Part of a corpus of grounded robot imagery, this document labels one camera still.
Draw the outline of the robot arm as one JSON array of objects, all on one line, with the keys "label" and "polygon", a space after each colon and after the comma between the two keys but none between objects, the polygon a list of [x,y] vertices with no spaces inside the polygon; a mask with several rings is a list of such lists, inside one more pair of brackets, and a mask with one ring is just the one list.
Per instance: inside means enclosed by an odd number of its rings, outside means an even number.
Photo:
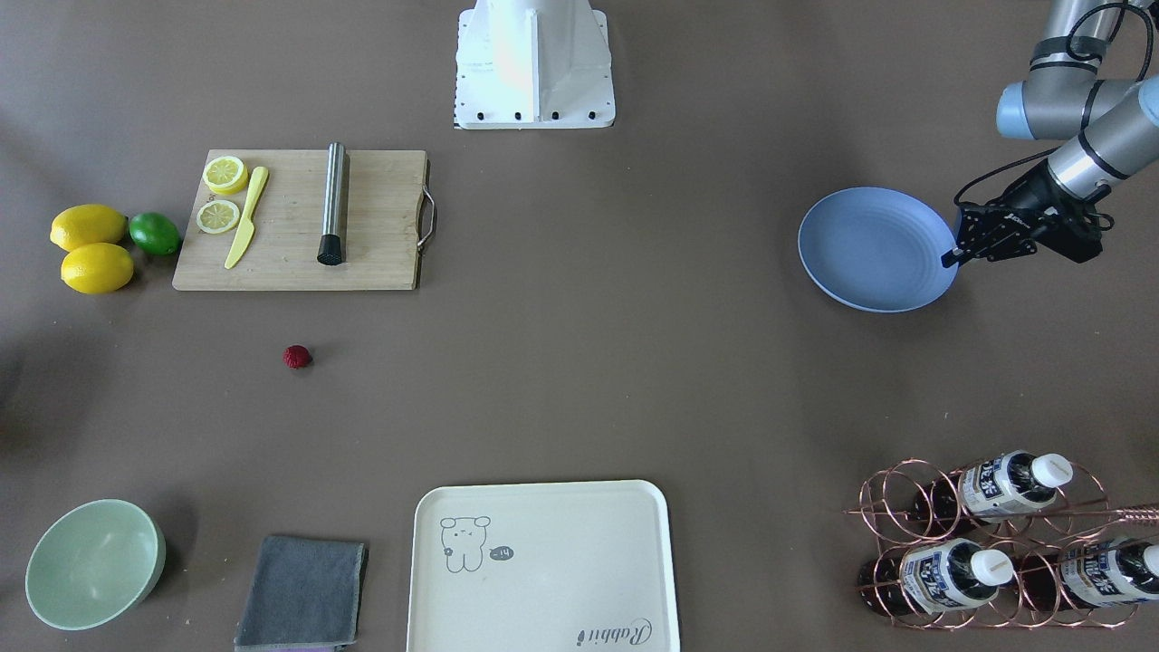
[{"label": "robot arm", "polygon": [[1003,90],[996,127],[1006,138],[1055,140],[1027,157],[1030,169],[991,202],[953,199],[958,226],[943,268],[981,257],[991,263],[1032,255],[1040,246],[1073,263],[1102,251],[1114,225],[1098,211],[1118,182],[1158,157],[1158,81],[1098,74],[1118,20],[1138,15],[1154,39],[1154,1],[1055,1],[1027,76]]}]

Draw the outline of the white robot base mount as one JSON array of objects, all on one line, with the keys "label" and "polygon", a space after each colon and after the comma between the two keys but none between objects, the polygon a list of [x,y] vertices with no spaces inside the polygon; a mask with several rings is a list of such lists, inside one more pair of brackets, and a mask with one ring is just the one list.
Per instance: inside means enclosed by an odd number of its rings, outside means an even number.
[{"label": "white robot base mount", "polygon": [[608,19],[588,1],[478,1],[458,16],[455,129],[607,129]]}]

